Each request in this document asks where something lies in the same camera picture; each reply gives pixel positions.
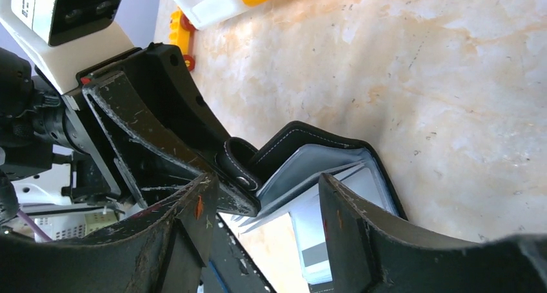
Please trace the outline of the black leather card holder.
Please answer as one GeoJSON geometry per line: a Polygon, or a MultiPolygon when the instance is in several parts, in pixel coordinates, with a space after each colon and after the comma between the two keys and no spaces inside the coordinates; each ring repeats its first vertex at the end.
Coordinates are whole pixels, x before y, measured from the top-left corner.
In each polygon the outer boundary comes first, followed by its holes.
{"type": "Polygon", "coordinates": [[[303,278],[311,292],[332,292],[319,203],[319,177],[330,174],[389,213],[406,214],[377,152],[365,141],[293,121],[262,148],[233,137],[216,157],[219,166],[260,203],[256,216],[237,217],[251,232],[289,215],[303,278]]]}

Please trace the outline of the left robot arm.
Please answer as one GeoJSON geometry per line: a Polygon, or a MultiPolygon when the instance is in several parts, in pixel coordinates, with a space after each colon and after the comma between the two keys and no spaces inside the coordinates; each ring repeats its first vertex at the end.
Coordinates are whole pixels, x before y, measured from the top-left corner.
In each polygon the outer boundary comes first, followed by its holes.
{"type": "Polygon", "coordinates": [[[1,51],[1,148],[11,180],[53,163],[53,147],[83,165],[64,190],[90,205],[148,207],[203,173],[220,182],[219,211],[254,216],[249,181],[219,164],[229,133],[205,103],[175,45],[132,48],[76,74],[61,95],[37,68],[1,51]]]}

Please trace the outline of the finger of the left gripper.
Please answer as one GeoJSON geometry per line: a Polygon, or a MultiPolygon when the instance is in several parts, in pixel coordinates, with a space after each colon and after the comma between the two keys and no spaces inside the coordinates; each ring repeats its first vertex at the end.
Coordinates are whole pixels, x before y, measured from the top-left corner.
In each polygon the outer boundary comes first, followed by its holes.
{"type": "Polygon", "coordinates": [[[97,119],[109,119],[122,130],[122,136],[138,144],[155,157],[173,164],[176,172],[192,177],[202,173],[219,177],[223,198],[219,204],[228,214],[255,216],[260,204],[235,174],[222,169],[218,160],[222,149],[215,154],[194,150],[164,127],[141,98],[141,88],[147,78],[130,77],[122,70],[114,70],[83,86],[83,93],[97,119]]]}
{"type": "Polygon", "coordinates": [[[160,123],[194,150],[220,151],[230,135],[204,100],[179,47],[150,44],[143,72],[141,98],[160,123]]]}

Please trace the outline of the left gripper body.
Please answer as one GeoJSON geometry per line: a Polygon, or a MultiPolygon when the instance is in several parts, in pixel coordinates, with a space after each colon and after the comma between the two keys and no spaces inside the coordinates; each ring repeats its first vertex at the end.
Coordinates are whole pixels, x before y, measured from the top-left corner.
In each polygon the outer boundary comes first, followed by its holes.
{"type": "Polygon", "coordinates": [[[148,206],[179,186],[179,167],[149,149],[159,133],[144,120],[146,110],[161,121],[173,118],[170,78],[179,68],[177,46],[133,48],[78,72],[63,102],[42,109],[39,136],[83,155],[72,199],[148,206]]]}

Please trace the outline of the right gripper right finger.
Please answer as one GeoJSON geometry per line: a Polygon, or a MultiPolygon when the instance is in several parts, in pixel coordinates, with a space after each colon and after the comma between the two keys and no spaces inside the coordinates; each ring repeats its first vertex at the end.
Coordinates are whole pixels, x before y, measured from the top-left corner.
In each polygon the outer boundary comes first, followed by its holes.
{"type": "Polygon", "coordinates": [[[474,243],[418,227],[319,179],[336,292],[545,292],[546,236],[474,243]]]}

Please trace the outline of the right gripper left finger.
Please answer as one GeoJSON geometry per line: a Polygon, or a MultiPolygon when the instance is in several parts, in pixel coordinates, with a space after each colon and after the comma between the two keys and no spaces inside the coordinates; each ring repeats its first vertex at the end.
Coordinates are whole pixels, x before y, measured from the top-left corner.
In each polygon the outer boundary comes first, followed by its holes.
{"type": "Polygon", "coordinates": [[[83,238],[1,238],[2,292],[196,292],[210,255],[219,180],[203,174],[83,238]]]}

